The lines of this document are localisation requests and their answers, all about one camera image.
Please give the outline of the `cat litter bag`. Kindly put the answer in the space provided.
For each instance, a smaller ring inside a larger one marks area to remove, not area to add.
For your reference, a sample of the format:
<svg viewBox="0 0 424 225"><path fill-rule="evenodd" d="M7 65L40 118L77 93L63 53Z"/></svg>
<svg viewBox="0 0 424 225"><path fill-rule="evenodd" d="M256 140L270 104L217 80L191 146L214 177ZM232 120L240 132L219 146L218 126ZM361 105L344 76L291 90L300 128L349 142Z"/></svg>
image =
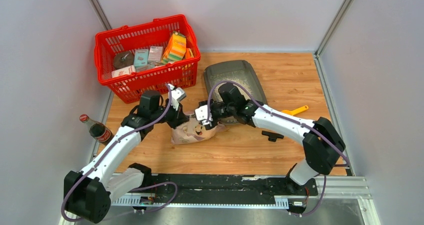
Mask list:
<svg viewBox="0 0 424 225"><path fill-rule="evenodd" d="M189 111L185 115L188 117L188 121L172 130L170 141L174 145L206 141L214 137L217 133L228 130L228 128L220 122L214 128L206 130L206 128L196 120L194 111Z"/></svg>

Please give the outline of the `black bag clip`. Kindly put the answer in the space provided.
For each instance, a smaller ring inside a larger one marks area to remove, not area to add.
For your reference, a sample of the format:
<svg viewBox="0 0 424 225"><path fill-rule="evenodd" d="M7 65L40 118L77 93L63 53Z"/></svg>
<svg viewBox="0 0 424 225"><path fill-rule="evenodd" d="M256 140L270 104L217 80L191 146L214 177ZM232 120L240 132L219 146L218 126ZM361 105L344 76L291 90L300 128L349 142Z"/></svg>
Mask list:
<svg viewBox="0 0 424 225"><path fill-rule="evenodd" d="M281 139L281 140L284 139L284 137L285 137L282 134L278 134L278 133L270 132L270 131L265 131L265 130L261 131L261 135L267 136L268 141L274 142L274 143L279 139Z"/></svg>

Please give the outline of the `yellow plastic scoop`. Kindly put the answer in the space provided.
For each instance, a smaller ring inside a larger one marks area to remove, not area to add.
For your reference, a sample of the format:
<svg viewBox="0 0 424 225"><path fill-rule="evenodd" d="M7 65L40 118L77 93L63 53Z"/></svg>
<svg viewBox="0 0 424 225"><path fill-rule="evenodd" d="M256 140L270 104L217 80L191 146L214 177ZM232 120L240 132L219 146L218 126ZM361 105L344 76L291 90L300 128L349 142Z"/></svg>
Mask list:
<svg viewBox="0 0 424 225"><path fill-rule="evenodd" d="M308 109L309 109L309 106L304 105L304 106L298 107L298 108L293 109L293 110L284 109L281 112L284 113L284 114L290 115L290 116L296 116L300 113L307 111Z"/></svg>

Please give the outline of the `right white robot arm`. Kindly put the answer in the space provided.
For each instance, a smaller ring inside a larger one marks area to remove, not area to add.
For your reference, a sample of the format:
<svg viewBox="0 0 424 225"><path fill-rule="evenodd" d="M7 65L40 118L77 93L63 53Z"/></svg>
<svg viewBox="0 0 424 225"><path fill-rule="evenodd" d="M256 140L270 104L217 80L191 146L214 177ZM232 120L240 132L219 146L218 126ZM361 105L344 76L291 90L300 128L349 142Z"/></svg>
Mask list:
<svg viewBox="0 0 424 225"><path fill-rule="evenodd" d="M302 145L305 158L286 175L285 188L289 193L299 194L310 179L329 175L340 158L346 166L350 165L344 154L346 145L327 118L300 118L273 109L252 96L246 99L240 92L245 88L233 81L219 81L214 87L218 88L222 101L213 101L209 95L195 111L197 120L207 130L220 119L234 117L240 124L273 131Z"/></svg>

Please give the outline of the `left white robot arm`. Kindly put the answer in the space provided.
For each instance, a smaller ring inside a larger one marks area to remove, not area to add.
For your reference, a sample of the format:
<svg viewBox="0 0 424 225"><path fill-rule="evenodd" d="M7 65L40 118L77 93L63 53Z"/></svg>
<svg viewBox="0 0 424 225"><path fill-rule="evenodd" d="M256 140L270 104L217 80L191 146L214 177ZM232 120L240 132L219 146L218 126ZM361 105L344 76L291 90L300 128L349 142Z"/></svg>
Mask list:
<svg viewBox="0 0 424 225"><path fill-rule="evenodd" d="M97 224L105 218L112 202L127 192L138 189L145 193L152 188L153 179L147 175L149 168L140 164L130 166L116 177L113 173L155 124L167 123L174 129L188 121L181 105L186 93L172 84L167 84L167 89L168 99L156 90L145 91L105 148L80 171L70 171L65 176L61 204L65 220L85 219Z"/></svg>

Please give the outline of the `grey plastic litter box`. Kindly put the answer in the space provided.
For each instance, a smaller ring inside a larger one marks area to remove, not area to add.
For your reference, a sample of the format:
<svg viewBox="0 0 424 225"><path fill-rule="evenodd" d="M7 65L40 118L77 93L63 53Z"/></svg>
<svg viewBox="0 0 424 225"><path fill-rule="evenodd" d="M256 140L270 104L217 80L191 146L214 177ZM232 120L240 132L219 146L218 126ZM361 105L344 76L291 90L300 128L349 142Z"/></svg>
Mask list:
<svg viewBox="0 0 424 225"><path fill-rule="evenodd" d="M229 117L218 123L240 123L255 127L252 117L267 98L252 65L246 60L230 60L208 66L203 73L208 92L207 105L213 101L227 105Z"/></svg>

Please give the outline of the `pink small box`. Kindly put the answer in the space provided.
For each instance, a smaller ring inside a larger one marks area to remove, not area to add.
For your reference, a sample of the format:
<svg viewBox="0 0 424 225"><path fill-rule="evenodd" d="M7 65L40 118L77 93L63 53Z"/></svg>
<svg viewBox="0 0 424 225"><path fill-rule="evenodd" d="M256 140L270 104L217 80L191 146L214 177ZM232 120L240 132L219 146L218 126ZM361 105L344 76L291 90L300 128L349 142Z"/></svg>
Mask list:
<svg viewBox="0 0 424 225"><path fill-rule="evenodd" d="M148 63L161 63L163 56L164 47L163 46L151 46L148 53Z"/></svg>

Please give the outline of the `white pink flat box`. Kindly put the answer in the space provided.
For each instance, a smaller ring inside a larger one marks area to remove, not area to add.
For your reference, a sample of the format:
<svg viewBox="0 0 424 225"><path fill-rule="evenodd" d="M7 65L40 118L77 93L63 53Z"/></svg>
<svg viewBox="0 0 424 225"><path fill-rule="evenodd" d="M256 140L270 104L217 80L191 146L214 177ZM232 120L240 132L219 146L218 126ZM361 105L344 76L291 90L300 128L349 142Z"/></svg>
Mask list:
<svg viewBox="0 0 424 225"><path fill-rule="evenodd" d="M121 77L121 76L131 75L135 72L136 72L135 66L130 65L130 66L127 66L127 67L123 67L123 68L120 68L120 69L113 70L111 72L111 77L117 78L117 77Z"/></svg>

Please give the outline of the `teal small box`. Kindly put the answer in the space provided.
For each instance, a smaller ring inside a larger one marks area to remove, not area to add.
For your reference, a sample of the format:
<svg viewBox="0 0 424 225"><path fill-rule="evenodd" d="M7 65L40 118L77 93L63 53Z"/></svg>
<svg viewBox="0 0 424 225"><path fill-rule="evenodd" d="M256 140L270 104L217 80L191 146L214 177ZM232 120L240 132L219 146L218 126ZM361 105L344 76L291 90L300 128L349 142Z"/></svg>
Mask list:
<svg viewBox="0 0 424 225"><path fill-rule="evenodd" d="M149 50L137 49L134 53L133 65L136 69L141 69L148 65Z"/></svg>

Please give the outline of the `orange sponge pack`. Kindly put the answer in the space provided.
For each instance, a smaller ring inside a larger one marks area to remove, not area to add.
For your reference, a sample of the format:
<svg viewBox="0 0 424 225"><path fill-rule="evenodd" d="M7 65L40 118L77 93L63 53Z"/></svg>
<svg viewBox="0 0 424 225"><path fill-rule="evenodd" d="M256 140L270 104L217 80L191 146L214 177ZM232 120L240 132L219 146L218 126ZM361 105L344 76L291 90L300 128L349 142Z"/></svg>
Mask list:
<svg viewBox="0 0 424 225"><path fill-rule="evenodd" d="M166 65L169 63L181 61L187 50L187 38L177 32L173 31L166 48L164 49L161 64Z"/></svg>

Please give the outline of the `red plastic shopping basket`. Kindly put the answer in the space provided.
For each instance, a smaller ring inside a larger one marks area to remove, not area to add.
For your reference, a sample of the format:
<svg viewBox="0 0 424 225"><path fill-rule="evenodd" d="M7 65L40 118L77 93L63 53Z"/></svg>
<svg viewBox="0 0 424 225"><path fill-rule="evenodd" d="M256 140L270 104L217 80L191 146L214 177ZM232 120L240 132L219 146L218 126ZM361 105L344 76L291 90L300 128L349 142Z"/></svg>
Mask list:
<svg viewBox="0 0 424 225"><path fill-rule="evenodd" d="M151 46L166 47L172 32L179 32L186 37L187 47L193 53L192 58L112 77L117 54L134 53L138 49L149 49ZM195 32L183 14L155 18L151 22L134 26L124 25L95 35L94 65L97 80L126 104L139 101L142 93L147 90L164 94L167 92L166 84L181 88L194 86L197 83L200 59Z"/></svg>

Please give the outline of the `cola bottle red cap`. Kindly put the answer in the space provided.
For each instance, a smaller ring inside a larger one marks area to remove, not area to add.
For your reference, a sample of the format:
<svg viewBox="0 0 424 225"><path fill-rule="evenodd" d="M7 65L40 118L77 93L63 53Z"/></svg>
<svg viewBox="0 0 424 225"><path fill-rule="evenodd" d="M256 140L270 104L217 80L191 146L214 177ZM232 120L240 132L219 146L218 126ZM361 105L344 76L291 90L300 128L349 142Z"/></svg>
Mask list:
<svg viewBox="0 0 424 225"><path fill-rule="evenodd" d="M91 119L87 114L80 115L79 120L87 126L89 134L100 144L107 146L114 138L114 134L108 127Z"/></svg>

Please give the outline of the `brown round disc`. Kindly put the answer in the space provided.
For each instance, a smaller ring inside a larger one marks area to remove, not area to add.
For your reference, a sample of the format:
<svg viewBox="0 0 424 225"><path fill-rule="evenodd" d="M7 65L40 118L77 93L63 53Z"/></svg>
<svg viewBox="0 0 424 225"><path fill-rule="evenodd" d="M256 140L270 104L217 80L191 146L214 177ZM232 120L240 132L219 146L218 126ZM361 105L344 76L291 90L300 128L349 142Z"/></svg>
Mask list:
<svg viewBox="0 0 424 225"><path fill-rule="evenodd" d="M113 67L119 70L134 64L134 55L130 51L120 52L113 58Z"/></svg>

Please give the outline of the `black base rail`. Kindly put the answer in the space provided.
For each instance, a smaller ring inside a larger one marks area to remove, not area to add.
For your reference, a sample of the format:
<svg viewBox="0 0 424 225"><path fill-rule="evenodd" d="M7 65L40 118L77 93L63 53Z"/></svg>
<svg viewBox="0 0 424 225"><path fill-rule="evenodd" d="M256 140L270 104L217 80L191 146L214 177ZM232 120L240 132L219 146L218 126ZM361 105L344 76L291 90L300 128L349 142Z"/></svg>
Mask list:
<svg viewBox="0 0 424 225"><path fill-rule="evenodd" d="M305 185L290 182L284 176L170 174L151 175L141 185L137 205L190 207L277 207L306 208L308 199L319 194L315 179Z"/></svg>

